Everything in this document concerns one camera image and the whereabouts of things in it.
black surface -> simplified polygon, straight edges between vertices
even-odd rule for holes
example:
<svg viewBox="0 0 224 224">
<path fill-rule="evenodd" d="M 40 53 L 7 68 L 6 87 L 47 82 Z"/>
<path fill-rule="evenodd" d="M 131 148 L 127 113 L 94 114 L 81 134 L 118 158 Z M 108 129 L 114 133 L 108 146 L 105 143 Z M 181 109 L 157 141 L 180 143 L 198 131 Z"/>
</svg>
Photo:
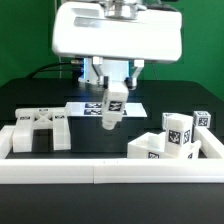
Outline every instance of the black surface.
<svg viewBox="0 0 224 224">
<path fill-rule="evenodd" d="M 69 79 L 15 79 L 0 88 L 0 105 L 4 105 L 0 107 L 0 127 L 15 124 L 15 110 L 18 108 L 59 107 L 65 106 L 66 102 L 101 102 L 102 95 L 103 92 L 80 89 Z M 130 91 L 128 101 L 142 103 L 148 117 L 123 118 L 112 131 L 102 128 L 101 118 L 71 117 L 72 152 L 76 155 L 69 153 L 67 157 L 125 157 L 128 142 L 146 132 L 162 131 L 163 112 L 192 115 L 196 110 L 208 111 L 212 115 L 210 130 L 224 141 L 224 103 L 197 83 L 139 81 L 138 88 Z M 52 136 L 35 134 L 34 142 L 34 152 L 52 152 Z M 28 158 L 29 155 L 34 157 L 11 153 L 8 158 Z M 55 155 L 45 153 L 38 157 L 55 158 Z"/>
<path fill-rule="evenodd" d="M 64 106 L 66 101 L 101 101 L 101 97 L 102 93 L 77 89 L 69 80 L 13 80 L 0 88 L 0 126 L 15 123 L 16 108 Z M 161 112 L 206 110 L 212 115 L 212 131 L 223 140 L 224 104 L 196 83 L 140 82 L 129 100 L 143 102 L 150 115 L 139 120 L 143 127 L 136 124 L 136 135 L 160 131 Z M 30 155 L 63 158 L 68 153 L 23 157 Z M 222 224 L 223 207 L 224 184 L 0 185 L 1 224 Z"/>
<path fill-rule="evenodd" d="M 222 224 L 223 184 L 0 185 L 1 224 Z"/>
</svg>

black cable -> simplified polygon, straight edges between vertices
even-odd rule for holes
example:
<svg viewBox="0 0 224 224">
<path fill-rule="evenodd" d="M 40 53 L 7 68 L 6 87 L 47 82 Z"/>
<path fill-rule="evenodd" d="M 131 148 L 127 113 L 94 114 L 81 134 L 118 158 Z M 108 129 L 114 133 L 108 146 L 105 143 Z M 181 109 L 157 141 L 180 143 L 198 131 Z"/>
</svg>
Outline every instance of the black cable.
<svg viewBox="0 0 224 224">
<path fill-rule="evenodd" d="M 154 64 L 151 64 L 151 66 L 152 66 L 152 70 L 153 70 L 153 74 L 154 74 L 154 76 L 155 76 L 155 79 L 156 79 L 156 80 L 159 80 Z"/>
<path fill-rule="evenodd" d="M 71 62 L 60 62 L 60 63 L 53 63 L 53 64 L 42 66 L 42 67 L 36 69 L 35 71 L 31 72 L 30 74 L 28 74 L 26 76 L 26 78 L 32 79 L 37 73 L 39 73 L 41 71 L 46 71 L 45 70 L 46 68 L 52 68 L 52 67 L 61 66 L 61 65 L 71 65 Z"/>
</svg>

white border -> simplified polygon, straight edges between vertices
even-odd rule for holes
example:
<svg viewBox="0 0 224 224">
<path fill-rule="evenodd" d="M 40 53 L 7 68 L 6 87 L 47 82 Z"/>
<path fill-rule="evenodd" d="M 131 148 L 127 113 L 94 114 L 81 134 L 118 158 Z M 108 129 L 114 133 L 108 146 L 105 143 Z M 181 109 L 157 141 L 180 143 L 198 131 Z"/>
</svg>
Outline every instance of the white border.
<svg viewBox="0 0 224 224">
<path fill-rule="evenodd" d="M 224 183 L 223 159 L 3 159 L 0 184 Z"/>
</svg>

stacked blocks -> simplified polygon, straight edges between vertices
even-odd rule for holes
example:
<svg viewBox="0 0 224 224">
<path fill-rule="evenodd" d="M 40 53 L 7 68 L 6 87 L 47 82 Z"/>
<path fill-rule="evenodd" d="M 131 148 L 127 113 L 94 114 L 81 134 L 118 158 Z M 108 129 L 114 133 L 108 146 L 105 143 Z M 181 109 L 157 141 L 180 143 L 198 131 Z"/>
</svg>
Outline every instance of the stacked blocks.
<svg viewBox="0 0 224 224">
<path fill-rule="evenodd" d="M 193 117 L 172 114 L 166 119 L 166 132 L 148 132 L 128 143 L 127 157 L 197 159 L 201 141 L 191 143 Z"/>
</svg>

green wall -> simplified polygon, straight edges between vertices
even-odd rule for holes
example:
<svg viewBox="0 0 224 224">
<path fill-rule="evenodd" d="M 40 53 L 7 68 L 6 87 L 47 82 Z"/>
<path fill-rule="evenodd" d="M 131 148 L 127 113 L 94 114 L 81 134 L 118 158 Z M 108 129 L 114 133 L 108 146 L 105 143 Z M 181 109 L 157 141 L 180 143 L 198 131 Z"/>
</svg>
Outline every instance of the green wall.
<svg viewBox="0 0 224 224">
<path fill-rule="evenodd" d="M 159 79 L 195 81 L 224 100 L 224 1 L 173 6 L 183 13 L 183 56 L 155 65 Z M 0 85 L 58 60 L 51 52 L 53 22 L 54 0 L 0 1 Z M 150 65 L 140 78 L 154 79 Z"/>
</svg>

